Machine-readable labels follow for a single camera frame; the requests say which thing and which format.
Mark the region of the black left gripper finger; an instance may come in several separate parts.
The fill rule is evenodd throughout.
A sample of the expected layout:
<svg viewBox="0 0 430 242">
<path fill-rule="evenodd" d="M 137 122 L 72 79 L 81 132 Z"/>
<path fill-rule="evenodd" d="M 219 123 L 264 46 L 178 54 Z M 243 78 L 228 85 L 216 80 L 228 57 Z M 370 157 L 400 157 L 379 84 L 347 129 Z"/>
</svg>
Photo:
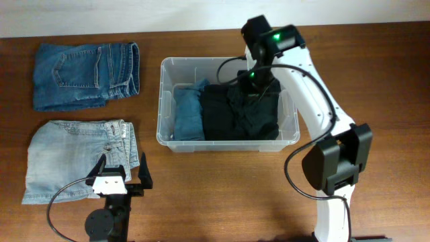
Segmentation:
<svg viewBox="0 0 430 242">
<path fill-rule="evenodd" d="M 148 169 L 145 153 L 142 153 L 140 158 L 140 167 L 138 170 L 138 178 L 143 189 L 152 189 L 153 180 Z"/>
<path fill-rule="evenodd" d="M 96 175 L 99 175 L 103 171 L 105 164 L 106 164 L 106 155 L 102 154 L 98 162 L 96 163 L 96 165 L 89 172 L 87 177 L 95 177 Z"/>
</svg>

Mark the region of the black garment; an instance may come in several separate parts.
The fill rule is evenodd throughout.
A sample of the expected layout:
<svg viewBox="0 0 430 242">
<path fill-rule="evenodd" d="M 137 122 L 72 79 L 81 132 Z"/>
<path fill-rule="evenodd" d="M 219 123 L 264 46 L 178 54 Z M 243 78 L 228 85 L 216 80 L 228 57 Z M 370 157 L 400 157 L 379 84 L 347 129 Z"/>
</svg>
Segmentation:
<svg viewBox="0 0 430 242">
<path fill-rule="evenodd" d="M 208 85 L 200 96 L 206 140 L 275 140 L 279 135 L 280 83 L 259 92 L 248 81 Z"/>
</svg>

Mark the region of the light blue jeans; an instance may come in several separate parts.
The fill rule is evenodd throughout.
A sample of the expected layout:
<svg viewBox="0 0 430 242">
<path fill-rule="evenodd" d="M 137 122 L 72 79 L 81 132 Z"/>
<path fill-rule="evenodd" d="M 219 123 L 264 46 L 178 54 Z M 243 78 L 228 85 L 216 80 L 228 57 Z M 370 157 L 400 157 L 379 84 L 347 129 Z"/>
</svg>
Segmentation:
<svg viewBox="0 0 430 242">
<path fill-rule="evenodd" d="M 28 147 L 26 190 L 22 204 L 47 204 L 62 187 L 86 177 L 99 158 L 124 167 L 126 181 L 140 165 L 134 126 L 123 120 L 80 122 L 51 120 Z"/>
</svg>

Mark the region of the medium blue jeans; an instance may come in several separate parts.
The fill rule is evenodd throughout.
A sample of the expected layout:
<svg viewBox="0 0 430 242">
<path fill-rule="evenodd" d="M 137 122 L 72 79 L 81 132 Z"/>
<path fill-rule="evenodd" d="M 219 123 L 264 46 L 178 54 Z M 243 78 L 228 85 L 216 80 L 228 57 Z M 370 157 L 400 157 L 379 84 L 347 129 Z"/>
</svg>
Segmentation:
<svg viewBox="0 0 430 242">
<path fill-rule="evenodd" d="M 175 90 L 175 125 L 173 139 L 176 141 L 205 140 L 200 96 L 210 82 L 207 79 Z"/>
</svg>

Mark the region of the clear plastic storage bin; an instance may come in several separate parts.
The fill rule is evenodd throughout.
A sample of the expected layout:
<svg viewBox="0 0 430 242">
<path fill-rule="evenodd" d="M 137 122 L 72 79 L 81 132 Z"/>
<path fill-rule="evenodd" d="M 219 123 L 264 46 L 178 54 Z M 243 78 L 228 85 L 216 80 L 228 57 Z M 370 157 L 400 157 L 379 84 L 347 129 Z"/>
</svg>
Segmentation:
<svg viewBox="0 0 430 242">
<path fill-rule="evenodd" d="M 279 152 L 286 146 L 297 143 L 300 139 L 298 111 L 284 88 L 281 88 L 278 99 L 279 135 L 274 140 L 173 140 L 176 91 L 202 79 L 216 84 L 218 68 L 221 68 L 219 75 L 221 81 L 236 77 L 238 71 L 247 70 L 245 60 L 233 60 L 222 65 L 226 59 L 226 57 L 167 57 L 162 61 L 156 134 L 159 144 L 169 147 L 176 153 L 193 153 L 195 151 Z"/>
</svg>

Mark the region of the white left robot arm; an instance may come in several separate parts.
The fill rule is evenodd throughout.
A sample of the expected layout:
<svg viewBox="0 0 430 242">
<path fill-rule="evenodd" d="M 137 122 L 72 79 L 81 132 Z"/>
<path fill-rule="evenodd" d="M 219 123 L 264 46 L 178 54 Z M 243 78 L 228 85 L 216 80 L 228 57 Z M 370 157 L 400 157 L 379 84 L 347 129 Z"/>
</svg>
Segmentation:
<svg viewBox="0 0 430 242">
<path fill-rule="evenodd" d="M 133 197 L 144 196 L 153 187 L 146 155 L 142 154 L 137 184 L 127 184 L 123 165 L 108 165 L 102 155 L 87 175 L 85 184 L 105 200 L 103 208 L 91 212 L 85 221 L 85 232 L 90 241 L 126 241 Z"/>
</svg>

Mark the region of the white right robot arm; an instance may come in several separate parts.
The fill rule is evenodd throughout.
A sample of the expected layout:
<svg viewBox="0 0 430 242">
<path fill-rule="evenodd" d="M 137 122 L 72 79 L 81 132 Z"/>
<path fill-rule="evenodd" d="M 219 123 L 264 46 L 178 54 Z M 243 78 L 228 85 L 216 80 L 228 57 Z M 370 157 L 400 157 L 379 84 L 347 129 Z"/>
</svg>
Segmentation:
<svg viewBox="0 0 430 242">
<path fill-rule="evenodd" d="M 350 202 L 359 174 L 366 168 L 373 134 L 368 124 L 357 125 L 335 101 L 318 74 L 304 38 L 293 25 L 273 29 L 265 16 L 248 19 L 241 29 L 248 70 L 245 76 L 258 89 L 279 81 L 310 134 L 310 142 L 293 151 L 285 161 L 308 149 L 302 170 L 315 190 L 316 241 L 352 241 Z"/>
</svg>

